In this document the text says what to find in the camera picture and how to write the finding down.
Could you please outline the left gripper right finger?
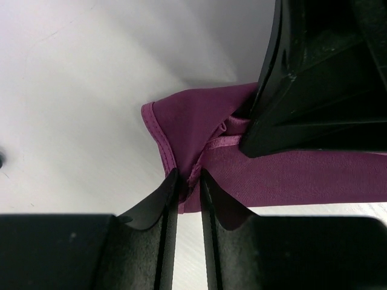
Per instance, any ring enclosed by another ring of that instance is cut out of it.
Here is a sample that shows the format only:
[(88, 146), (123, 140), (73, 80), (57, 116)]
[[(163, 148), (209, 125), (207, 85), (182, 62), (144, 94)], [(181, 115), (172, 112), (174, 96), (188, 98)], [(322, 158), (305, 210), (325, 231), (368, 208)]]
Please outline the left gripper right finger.
[(260, 216), (207, 170), (200, 202), (209, 289), (385, 289), (386, 226), (360, 216)]

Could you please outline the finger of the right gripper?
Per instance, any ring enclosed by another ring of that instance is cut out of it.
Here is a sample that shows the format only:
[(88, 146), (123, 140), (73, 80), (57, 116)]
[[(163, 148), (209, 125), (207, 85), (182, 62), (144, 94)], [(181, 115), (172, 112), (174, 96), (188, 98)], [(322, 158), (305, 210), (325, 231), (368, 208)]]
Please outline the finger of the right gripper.
[(386, 2), (276, 1), (239, 148), (386, 152)]

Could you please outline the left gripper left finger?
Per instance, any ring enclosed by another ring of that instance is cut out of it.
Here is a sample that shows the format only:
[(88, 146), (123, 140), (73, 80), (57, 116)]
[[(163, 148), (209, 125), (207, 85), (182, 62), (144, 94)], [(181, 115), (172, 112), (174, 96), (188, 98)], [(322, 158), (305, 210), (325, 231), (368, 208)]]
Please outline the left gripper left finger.
[(120, 216), (3, 214), (2, 289), (171, 289), (178, 171)]

